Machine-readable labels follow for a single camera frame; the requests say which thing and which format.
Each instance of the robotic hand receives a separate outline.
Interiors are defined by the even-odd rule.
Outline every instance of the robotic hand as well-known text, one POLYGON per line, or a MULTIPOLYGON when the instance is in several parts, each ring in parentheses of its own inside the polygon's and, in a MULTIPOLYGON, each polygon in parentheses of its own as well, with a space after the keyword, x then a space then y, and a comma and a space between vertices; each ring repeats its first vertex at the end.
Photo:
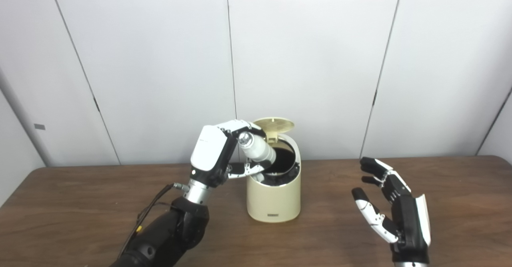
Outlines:
POLYGON ((232 120, 204 126, 192 153, 188 185, 167 185, 137 218, 119 257, 110 267, 171 267, 203 238, 210 216, 206 201, 213 189, 229 178, 262 172, 276 160, 276 151, 264 140, 257 125, 232 120), (229 163, 239 145, 250 163, 229 163), (183 190, 182 197, 170 204, 170 210, 142 229, 150 209, 172 187, 183 190))
POLYGON ((361 188, 354 188, 352 195, 368 224, 390 244, 395 267, 426 267, 430 222, 425 195, 413 198, 400 175, 382 161, 363 157, 360 163, 362 171, 373 174, 363 176, 362 181, 380 187, 391 203, 393 220, 380 214, 361 188))

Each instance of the black finger segment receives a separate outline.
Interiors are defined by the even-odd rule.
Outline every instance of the black finger segment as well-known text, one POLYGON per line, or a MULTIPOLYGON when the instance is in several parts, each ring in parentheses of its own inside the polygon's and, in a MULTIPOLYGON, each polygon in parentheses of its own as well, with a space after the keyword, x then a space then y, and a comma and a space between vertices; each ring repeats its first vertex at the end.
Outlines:
POLYGON ((352 196, 354 197, 354 200, 370 201, 364 190, 360 187, 352 189, 352 196))
POLYGON ((371 173, 377 177, 383 177, 388 169, 380 165, 373 158, 363 157, 360 160, 361 170, 364 172, 371 173))

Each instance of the white wall panel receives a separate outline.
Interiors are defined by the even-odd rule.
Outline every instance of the white wall panel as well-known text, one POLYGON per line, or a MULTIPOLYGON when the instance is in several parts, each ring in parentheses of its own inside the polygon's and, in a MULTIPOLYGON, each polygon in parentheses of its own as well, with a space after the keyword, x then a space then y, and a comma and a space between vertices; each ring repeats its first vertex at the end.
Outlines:
POLYGON ((177 163, 235 117, 227 0, 58 0, 121 163, 177 163))
POLYGON ((0 206, 39 167, 44 167, 41 157, 0 92, 0 206))
POLYGON ((0 0, 0 19, 0 84, 48 164, 118 164, 55 1, 0 0))
POLYGON ((512 164, 512 97, 508 98, 478 154, 496 155, 512 164))
POLYGON ((283 116, 304 159, 360 155, 397 0, 229 0, 238 118, 283 116))
POLYGON ((512 0, 400 0, 363 155, 475 155, 512 85, 512 0))

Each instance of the black cable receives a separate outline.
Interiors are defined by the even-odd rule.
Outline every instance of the black cable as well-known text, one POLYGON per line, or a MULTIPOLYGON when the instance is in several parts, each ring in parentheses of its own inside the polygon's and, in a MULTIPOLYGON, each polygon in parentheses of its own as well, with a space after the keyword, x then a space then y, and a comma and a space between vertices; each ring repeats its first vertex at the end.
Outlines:
POLYGON ((157 205, 157 200, 159 200, 164 194, 166 194, 169 190, 172 189, 172 187, 174 187, 174 184, 169 184, 169 185, 166 185, 156 196, 155 198, 153 198, 153 200, 151 201, 151 203, 146 207, 144 208, 141 213, 139 213, 139 216, 137 216, 137 222, 135 223, 135 227, 133 227, 132 229, 132 232, 130 232, 130 234, 128 235, 128 238, 126 238, 126 241, 124 242, 123 244, 123 247, 121 248, 121 252, 119 252, 119 255, 117 256, 117 258, 120 258, 121 255, 124 253, 124 251, 126 251, 126 247, 128 247, 128 244, 130 243, 130 241, 132 240, 135 232, 137 232, 137 228, 139 228, 140 224, 144 221, 144 219, 146 219, 146 216, 148 216, 148 213, 151 211, 151 208, 154 206, 154 205, 157 205))
MULTIPOLYGON (((166 206, 169 206, 169 207, 171 206, 171 204, 170 204, 170 203, 167 203, 167 202, 161 202, 161 201, 159 201, 159 202, 155 203, 153 206, 156 206, 156 205, 166 205, 166 206)), ((144 211, 148 210, 148 208, 149 208, 149 206, 144 207, 144 209, 142 209, 142 210, 139 212, 139 214, 137 214, 137 221, 139 221, 140 216, 142 215, 142 213, 143 213, 144 211)))

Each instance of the wooden table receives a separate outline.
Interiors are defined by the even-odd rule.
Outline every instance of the wooden table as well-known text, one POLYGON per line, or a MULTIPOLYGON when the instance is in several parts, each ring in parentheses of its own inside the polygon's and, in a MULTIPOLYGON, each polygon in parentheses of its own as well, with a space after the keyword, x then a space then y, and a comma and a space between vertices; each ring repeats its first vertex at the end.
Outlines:
MULTIPOLYGON (((498 157, 384 160, 416 196, 426 193, 433 267, 512 265, 512 167, 498 157)), ((389 247, 362 218, 351 189, 357 160, 304 161, 302 212, 288 223, 247 215, 245 180, 210 199, 202 242, 178 267, 390 267, 389 247)), ((52 167, 32 172, 0 209, 0 266, 106 267, 135 216, 166 183, 188 182, 189 165, 52 167)), ((377 187, 364 186, 389 214, 377 187)), ((165 199, 181 196, 171 191, 165 199)), ((163 212, 156 207, 153 216, 163 212)))

